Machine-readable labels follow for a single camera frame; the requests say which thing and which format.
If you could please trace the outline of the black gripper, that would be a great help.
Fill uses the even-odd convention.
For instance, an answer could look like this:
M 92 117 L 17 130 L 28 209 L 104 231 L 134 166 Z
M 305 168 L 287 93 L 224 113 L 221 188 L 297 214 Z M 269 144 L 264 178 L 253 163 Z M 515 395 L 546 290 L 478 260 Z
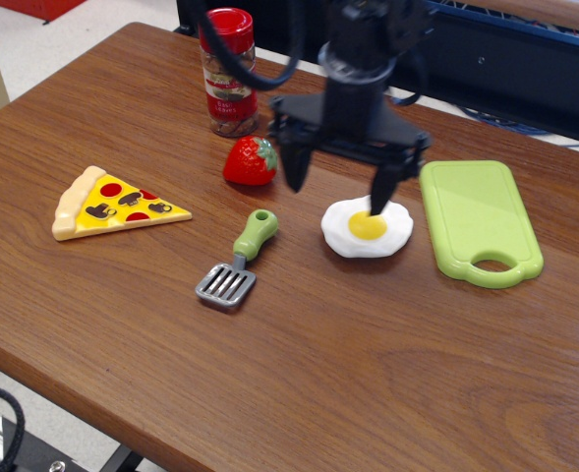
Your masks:
M 370 215 L 380 215 L 402 180 L 403 169 L 421 167 L 431 139 L 386 103 L 395 58 L 379 58 L 375 67 L 360 68 L 328 42 L 320 49 L 318 62 L 326 73 L 324 91 L 277 95 L 269 101 L 274 114 L 269 132 L 280 148 L 286 183 L 295 193 L 302 190 L 314 150 L 378 166 Z

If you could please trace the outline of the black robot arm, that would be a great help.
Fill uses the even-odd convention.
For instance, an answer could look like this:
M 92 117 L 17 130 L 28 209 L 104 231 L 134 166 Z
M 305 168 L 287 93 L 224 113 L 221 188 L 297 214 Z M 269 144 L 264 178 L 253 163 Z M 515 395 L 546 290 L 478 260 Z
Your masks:
M 430 33 L 433 13 L 423 1 L 331 1 L 327 11 L 318 54 L 324 91 L 273 97 L 269 134 L 294 191 L 303 187 L 314 150 L 375 166 L 370 212 L 378 215 L 400 182 L 418 176 L 431 144 L 387 104 L 385 91 L 399 56 Z

